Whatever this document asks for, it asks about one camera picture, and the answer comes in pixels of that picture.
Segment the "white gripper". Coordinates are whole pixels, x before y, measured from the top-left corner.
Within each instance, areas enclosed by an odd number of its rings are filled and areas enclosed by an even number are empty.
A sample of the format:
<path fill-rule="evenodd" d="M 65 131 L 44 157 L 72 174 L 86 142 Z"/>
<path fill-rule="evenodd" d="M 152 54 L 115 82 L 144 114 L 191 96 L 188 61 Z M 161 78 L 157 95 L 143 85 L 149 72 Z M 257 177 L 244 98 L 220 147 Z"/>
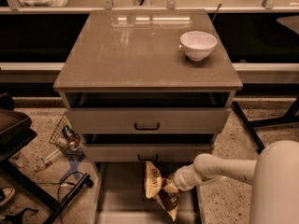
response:
<path fill-rule="evenodd" d="M 163 187 L 167 193 L 177 193 L 178 189 L 187 191 L 203 183 L 203 177 L 196 173 L 194 165 L 185 165 L 174 172 L 173 180 Z"/>

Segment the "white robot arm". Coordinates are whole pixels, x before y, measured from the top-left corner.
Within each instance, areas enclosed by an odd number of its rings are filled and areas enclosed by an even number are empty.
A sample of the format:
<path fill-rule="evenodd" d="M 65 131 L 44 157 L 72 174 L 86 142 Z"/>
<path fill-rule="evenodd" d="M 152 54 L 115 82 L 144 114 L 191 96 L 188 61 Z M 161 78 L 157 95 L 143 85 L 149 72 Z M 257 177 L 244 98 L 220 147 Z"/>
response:
<path fill-rule="evenodd" d="M 277 141 L 255 160 L 198 155 L 166 182 L 168 191 L 186 191 L 223 177 L 252 186 L 249 224 L 299 224 L 299 143 Z"/>

